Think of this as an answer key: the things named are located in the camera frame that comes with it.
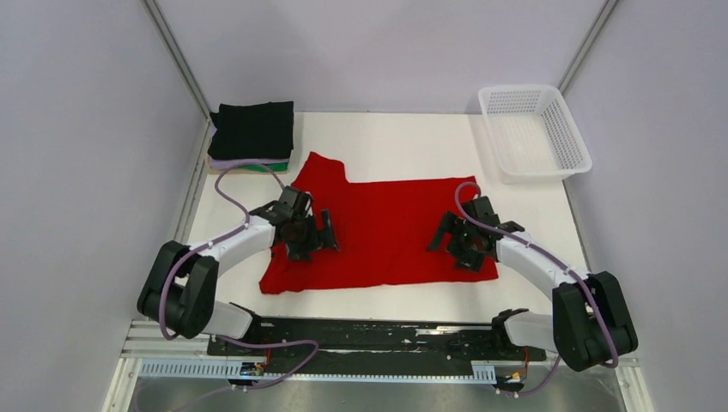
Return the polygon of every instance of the tabletop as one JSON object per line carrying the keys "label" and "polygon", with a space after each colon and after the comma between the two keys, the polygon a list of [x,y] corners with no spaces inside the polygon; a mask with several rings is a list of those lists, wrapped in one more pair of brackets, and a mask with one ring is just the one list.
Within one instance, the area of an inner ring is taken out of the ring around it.
{"label": "tabletop", "polygon": [[[297,112],[295,149],[289,171],[281,178],[286,184],[292,182],[311,151],[343,161],[350,182],[472,175],[501,221],[516,221],[537,243],[571,266],[585,268],[562,183],[502,184],[485,133],[478,115]],[[240,210],[215,192],[216,178],[206,177],[190,242],[211,238],[242,222]],[[262,174],[227,175],[221,188],[248,209],[277,199],[280,193],[276,181]],[[489,322],[498,312],[512,308],[551,312],[547,296],[502,264],[498,264],[499,279],[493,281],[266,295],[260,293],[258,281],[269,261],[270,253],[260,252],[223,274],[216,298],[263,316]]]}

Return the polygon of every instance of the black folded shirt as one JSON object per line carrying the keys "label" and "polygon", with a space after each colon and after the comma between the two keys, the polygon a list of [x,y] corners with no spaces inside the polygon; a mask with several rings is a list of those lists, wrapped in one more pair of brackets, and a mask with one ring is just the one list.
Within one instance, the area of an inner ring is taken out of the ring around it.
{"label": "black folded shirt", "polygon": [[288,159],[294,148],[294,102],[220,105],[207,154],[218,161]]}

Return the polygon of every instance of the red cloth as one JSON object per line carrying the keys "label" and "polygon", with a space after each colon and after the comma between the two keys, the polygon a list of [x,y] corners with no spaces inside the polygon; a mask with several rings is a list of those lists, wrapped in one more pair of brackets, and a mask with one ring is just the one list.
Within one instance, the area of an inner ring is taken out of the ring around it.
{"label": "red cloth", "polygon": [[[264,294],[305,289],[364,288],[425,282],[477,282],[496,279],[488,258],[479,273],[455,269],[455,258],[445,251],[425,248],[440,218],[455,210],[455,188],[469,178],[349,183],[341,161],[311,152],[291,184],[313,195],[317,219],[321,209],[331,222],[341,251],[312,253],[312,262],[289,262],[286,246],[272,248],[273,257],[260,281]],[[475,189],[461,191],[472,199]]]}

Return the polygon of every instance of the white basket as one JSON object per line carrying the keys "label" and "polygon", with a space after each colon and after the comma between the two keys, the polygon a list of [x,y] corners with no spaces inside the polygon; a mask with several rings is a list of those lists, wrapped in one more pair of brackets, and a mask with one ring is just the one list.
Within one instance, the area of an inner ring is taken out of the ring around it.
{"label": "white basket", "polygon": [[[557,88],[537,84],[483,88],[478,99],[503,183],[561,180],[592,168],[592,158]],[[481,161],[490,158],[481,153]]]}

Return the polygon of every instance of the white wall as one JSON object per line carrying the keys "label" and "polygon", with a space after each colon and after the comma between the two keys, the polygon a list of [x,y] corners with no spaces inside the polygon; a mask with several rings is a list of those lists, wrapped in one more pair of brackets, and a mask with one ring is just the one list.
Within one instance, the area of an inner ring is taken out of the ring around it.
{"label": "white wall", "polygon": [[479,112],[496,83],[556,84],[603,0],[157,0],[208,102]]}
{"label": "white wall", "polygon": [[657,410],[725,410],[728,3],[617,8],[567,102],[594,160],[569,182],[620,278]]}
{"label": "white wall", "polygon": [[99,410],[202,128],[137,0],[0,2],[0,409]]}

